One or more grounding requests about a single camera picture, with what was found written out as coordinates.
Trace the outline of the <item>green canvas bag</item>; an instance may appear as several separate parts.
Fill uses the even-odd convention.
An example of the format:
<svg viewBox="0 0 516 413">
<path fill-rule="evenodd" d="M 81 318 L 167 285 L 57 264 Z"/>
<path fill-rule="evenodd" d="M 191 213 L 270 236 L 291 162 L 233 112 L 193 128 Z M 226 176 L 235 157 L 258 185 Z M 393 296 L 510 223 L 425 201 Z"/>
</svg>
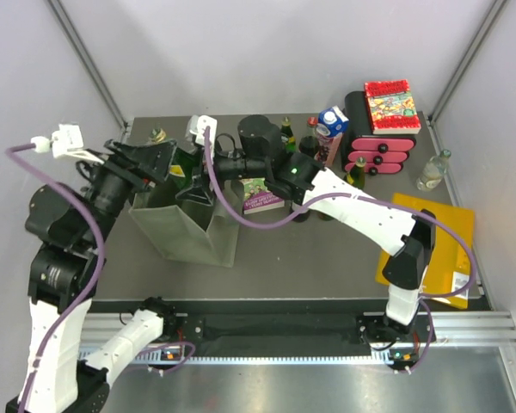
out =
<svg viewBox="0 0 516 413">
<path fill-rule="evenodd" d="M 193 176 L 204 170 L 200 160 Z M 166 259 L 232 267 L 239 223 L 218 200 L 212 205 L 178 201 L 177 190 L 169 175 L 165 183 L 136 194 L 129 210 L 134 223 Z"/>
</svg>

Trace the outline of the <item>cola bottle red cap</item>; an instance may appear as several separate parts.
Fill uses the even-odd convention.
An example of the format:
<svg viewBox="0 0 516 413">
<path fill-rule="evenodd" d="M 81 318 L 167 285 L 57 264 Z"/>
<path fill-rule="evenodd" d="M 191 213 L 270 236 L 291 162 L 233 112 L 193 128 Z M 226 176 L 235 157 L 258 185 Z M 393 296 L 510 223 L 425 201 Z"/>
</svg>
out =
<svg viewBox="0 0 516 413">
<path fill-rule="evenodd" d="M 307 134 L 300 139 L 298 144 L 298 150 L 312 158 L 314 158 L 319 151 L 319 143 L 316 136 L 317 123 L 317 117 L 311 116 L 308 118 L 306 130 Z"/>
<path fill-rule="evenodd" d="M 303 223 L 310 217 L 310 210 L 303 209 L 299 204 L 292 202 L 289 213 L 292 216 L 292 222 Z"/>
</svg>

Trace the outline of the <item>blue juice carton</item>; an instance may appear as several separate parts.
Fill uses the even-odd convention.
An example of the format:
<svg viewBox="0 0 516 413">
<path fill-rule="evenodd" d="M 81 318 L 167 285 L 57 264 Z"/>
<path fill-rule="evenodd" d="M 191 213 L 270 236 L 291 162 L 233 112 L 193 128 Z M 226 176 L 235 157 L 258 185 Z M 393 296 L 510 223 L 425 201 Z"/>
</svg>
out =
<svg viewBox="0 0 516 413">
<path fill-rule="evenodd" d="M 316 159 L 330 167 L 335 160 L 341 139 L 349 126 L 348 117 L 338 106 L 323 110 L 318 115 L 316 136 L 319 150 Z"/>
</svg>

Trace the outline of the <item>clear green-cap bottle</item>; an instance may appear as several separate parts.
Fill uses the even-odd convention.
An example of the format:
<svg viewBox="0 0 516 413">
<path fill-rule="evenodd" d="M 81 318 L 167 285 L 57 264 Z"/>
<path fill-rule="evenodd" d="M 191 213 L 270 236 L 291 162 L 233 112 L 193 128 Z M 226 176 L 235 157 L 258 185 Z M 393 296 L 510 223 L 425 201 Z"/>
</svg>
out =
<svg viewBox="0 0 516 413">
<path fill-rule="evenodd" d="M 416 187 L 425 192 L 436 188 L 445 177 L 451 156 L 452 153 L 447 149 L 442 150 L 438 155 L 432 156 L 417 178 Z"/>
</svg>

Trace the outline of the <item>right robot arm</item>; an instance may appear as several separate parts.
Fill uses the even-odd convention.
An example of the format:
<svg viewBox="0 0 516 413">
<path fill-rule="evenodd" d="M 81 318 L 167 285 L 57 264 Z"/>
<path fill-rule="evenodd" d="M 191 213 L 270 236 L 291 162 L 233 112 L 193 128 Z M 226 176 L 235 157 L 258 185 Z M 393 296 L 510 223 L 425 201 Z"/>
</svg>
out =
<svg viewBox="0 0 516 413">
<path fill-rule="evenodd" d="M 384 330 L 397 341 L 411 335 L 435 245 L 434 215 L 375 199 L 312 157 L 288 150 L 280 128 L 264 115 L 249 115 L 239 122 L 240 144 L 230 151 L 222 150 L 217 125 L 205 115 L 188 122 L 193 149 L 176 150 L 169 165 L 170 174 L 185 176 L 177 197 L 210 204 L 220 196 L 221 182 L 262 178 L 272 194 L 295 207 L 325 213 L 364 235 L 388 255 L 383 268 L 389 283 Z"/>
</svg>

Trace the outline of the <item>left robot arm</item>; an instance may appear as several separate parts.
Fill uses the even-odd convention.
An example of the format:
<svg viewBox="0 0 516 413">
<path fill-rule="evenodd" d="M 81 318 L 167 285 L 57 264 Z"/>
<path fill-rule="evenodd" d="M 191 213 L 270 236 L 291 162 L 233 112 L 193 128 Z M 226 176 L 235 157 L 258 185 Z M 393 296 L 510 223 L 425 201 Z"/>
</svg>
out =
<svg viewBox="0 0 516 413">
<path fill-rule="evenodd" d="M 152 342 L 179 336 L 173 306 L 148 298 L 104 346 L 85 359 L 78 356 L 106 262 L 106 239 L 130 196 L 167 180 L 177 146 L 109 141 L 106 148 L 102 154 L 82 151 L 77 165 L 89 172 L 83 194 L 24 164 L 41 182 L 25 223 L 41 245 L 29 269 L 28 369 L 8 412 L 98 412 L 116 379 Z"/>
</svg>

